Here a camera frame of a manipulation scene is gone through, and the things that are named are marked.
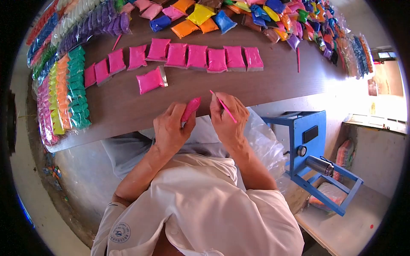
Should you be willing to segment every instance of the white wall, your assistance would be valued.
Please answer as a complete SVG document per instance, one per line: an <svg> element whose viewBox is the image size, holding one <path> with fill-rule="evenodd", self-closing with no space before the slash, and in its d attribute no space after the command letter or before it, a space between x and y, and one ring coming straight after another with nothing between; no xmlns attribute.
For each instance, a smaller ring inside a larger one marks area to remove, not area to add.
<svg viewBox="0 0 410 256"><path fill-rule="evenodd" d="M392 198L401 174L408 138L388 131L356 129L357 147L351 171L363 179L364 185Z"/></svg>
<svg viewBox="0 0 410 256"><path fill-rule="evenodd" d="M370 48L389 46L389 40L379 19L365 0L333 0L331 1L343 14L353 34L362 33Z"/></svg>

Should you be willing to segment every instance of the pink stirring stick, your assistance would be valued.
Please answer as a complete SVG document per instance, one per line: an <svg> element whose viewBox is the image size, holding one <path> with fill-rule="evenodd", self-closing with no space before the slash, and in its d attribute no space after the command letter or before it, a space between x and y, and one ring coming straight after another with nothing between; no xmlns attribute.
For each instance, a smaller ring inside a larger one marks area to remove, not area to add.
<svg viewBox="0 0 410 256"><path fill-rule="evenodd" d="M219 102L221 103L221 105L223 106L223 108L226 110L226 112L228 112L229 116L232 117L233 121L235 123L237 123L237 121L235 120L235 118L233 117L233 115L231 114L231 112L229 111L228 107L222 102L222 100L220 100L218 97L217 99L219 100Z"/></svg>

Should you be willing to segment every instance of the white sleeve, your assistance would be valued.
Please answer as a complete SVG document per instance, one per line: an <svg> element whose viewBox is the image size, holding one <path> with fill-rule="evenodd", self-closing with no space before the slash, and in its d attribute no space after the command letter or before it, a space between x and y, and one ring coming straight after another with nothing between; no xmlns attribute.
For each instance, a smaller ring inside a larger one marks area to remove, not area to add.
<svg viewBox="0 0 410 256"><path fill-rule="evenodd" d="M278 190L252 189L246 194L256 204L267 231L282 245L280 255L301 255L305 242L283 195Z"/></svg>
<svg viewBox="0 0 410 256"><path fill-rule="evenodd" d="M107 248L109 232L126 208L125 205L117 202L111 202L107 205L91 248L91 256L105 256L104 252Z"/></svg>

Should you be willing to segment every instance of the left hand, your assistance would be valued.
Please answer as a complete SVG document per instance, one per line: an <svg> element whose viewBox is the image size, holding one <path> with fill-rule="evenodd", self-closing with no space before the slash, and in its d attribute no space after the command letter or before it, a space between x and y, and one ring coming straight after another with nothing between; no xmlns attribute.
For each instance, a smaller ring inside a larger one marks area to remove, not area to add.
<svg viewBox="0 0 410 256"><path fill-rule="evenodd" d="M186 107L186 104L173 102L164 113L154 119L155 146L161 154L172 157L191 136L196 124L196 113L191 114L182 128L181 117Z"/></svg>

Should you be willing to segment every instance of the white shirt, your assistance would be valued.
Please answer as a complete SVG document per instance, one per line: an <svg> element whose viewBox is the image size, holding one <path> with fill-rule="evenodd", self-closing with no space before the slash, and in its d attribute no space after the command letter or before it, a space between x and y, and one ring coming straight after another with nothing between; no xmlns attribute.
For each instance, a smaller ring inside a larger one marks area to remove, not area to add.
<svg viewBox="0 0 410 256"><path fill-rule="evenodd" d="M301 255L303 238L277 190L242 191L232 159L177 154L129 207L108 204L91 249L152 255L162 226L185 256Z"/></svg>

